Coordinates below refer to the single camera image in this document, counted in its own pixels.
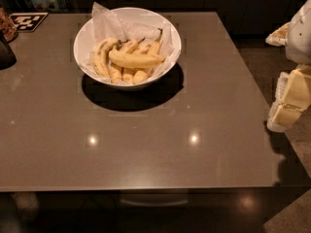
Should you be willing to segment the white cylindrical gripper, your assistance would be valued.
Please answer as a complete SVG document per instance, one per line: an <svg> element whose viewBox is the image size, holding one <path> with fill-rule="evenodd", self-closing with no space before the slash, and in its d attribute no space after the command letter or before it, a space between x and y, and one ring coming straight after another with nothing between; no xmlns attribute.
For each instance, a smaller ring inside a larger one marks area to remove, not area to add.
<svg viewBox="0 0 311 233"><path fill-rule="evenodd" d="M291 128L311 105L311 66L298 65L289 74L282 72L276 86L267 128L285 132Z"/></svg>

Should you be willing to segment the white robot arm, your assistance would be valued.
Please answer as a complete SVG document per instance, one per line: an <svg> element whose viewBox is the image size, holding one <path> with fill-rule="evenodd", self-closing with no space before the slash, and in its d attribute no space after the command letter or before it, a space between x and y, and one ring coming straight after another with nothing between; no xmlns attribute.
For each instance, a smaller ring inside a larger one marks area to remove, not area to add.
<svg viewBox="0 0 311 233"><path fill-rule="evenodd" d="M311 106L311 0L265 42L274 47L284 46L286 57L297 64L289 74L280 74L268 114L267 128L285 132Z"/></svg>

